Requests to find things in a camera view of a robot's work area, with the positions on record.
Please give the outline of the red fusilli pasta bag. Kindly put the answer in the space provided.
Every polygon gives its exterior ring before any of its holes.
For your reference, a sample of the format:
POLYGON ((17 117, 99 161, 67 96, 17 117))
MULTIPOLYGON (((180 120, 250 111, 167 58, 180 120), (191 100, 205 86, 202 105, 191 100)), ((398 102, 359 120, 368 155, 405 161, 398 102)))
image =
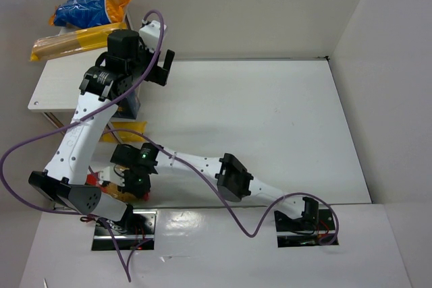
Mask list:
POLYGON ((138 202, 138 201, 148 201, 149 193, 145 193, 141 196, 135 196, 129 192, 121 192, 118 190, 117 185, 107 181, 105 185, 103 185, 102 181, 96 179, 94 175, 88 174, 86 178, 86 184, 98 187, 102 192, 109 194, 110 196, 121 200, 122 202, 138 202))

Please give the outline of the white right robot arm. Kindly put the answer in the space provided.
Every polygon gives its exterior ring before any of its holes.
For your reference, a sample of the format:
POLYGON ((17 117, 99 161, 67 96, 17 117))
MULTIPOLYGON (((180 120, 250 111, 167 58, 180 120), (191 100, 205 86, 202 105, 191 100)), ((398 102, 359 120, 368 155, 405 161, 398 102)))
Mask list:
MULTIPOLYGON (((157 148, 144 143, 140 149, 129 144, 116 146, 111 163, 126 168, 126 183, 150 190, 150 175, 192 177, 198 171, 227 202, 243 200, 270 205, 284 196, 282 190, 255 178, 232 154, 209 158, 157 148)), ((314 231, 319 223, 319 203, 314 198, 284 199, 279 202, 276 224, 284 231, 314 231)))

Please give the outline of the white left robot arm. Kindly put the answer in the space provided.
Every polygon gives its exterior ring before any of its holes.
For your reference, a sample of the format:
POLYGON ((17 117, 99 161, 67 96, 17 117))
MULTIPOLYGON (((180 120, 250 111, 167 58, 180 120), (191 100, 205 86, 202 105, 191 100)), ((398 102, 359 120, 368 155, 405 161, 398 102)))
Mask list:
POLYGON ((122 229, 137 218, 130 204, 86 184, 91 158, 107 123, 128 97, 152 72, 159 60, 165 28, 119 29, 107 39, 107 51, 84 74, 74 119, 53 158, 43 171, 30 174, 29 184, 46 198, 122 229))

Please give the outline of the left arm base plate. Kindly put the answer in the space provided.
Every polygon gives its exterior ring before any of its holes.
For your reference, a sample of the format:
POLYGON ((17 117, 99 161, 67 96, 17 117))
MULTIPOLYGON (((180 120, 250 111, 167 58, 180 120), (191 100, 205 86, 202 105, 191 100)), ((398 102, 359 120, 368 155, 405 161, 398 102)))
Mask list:
POLYGON ((94 228, 91 250, 95 252, 115 250, 110 231, 120 251, 131 251, 134 248, 153 250, 157 211, 138 209, 134 211, 134 214, 139 216, 140 222, 129 229, 124 229, 111 220, 106 220, 109 229, 103 224, 97 223, 94 228))

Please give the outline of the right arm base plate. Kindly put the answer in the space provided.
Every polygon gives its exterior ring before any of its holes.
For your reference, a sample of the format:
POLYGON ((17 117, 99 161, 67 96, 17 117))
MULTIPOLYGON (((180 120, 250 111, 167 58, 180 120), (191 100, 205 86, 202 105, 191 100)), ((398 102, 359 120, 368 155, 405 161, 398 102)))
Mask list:
POLYGON ((279 248, 321 246, 328 244, 335 234, 335 222, 328 209, 319 209, 317 225, 314 229, 307 225, 305 230, 290 222, 284 213, 275 210, 273 214, 279 248))

